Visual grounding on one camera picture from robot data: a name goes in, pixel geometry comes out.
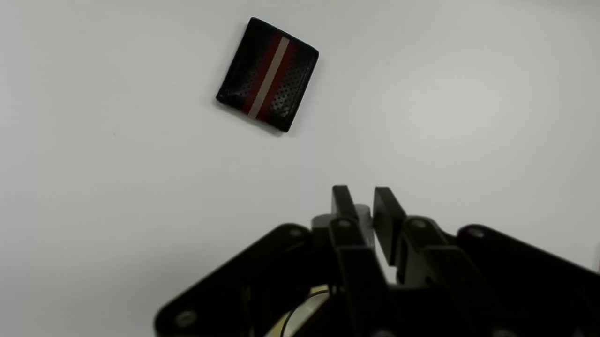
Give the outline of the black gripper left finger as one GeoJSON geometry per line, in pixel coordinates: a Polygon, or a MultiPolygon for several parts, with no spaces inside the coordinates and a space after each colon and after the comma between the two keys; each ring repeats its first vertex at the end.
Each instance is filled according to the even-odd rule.
{"type": "Polygon", "coordinates": [[[332,188],[330,238],[336,249],[373,248],[370,208],[356,205],[347,186],[332,188]]]}

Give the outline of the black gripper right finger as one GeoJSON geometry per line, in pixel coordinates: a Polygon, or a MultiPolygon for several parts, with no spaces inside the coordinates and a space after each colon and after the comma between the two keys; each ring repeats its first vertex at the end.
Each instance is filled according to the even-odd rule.
{"type": "Polygon", "coordinates": [[[400,234],[407,220],[405,210],[390,188],[377,188],[373,197],[373,229],[390,266],[400,263],[400,234]]]}

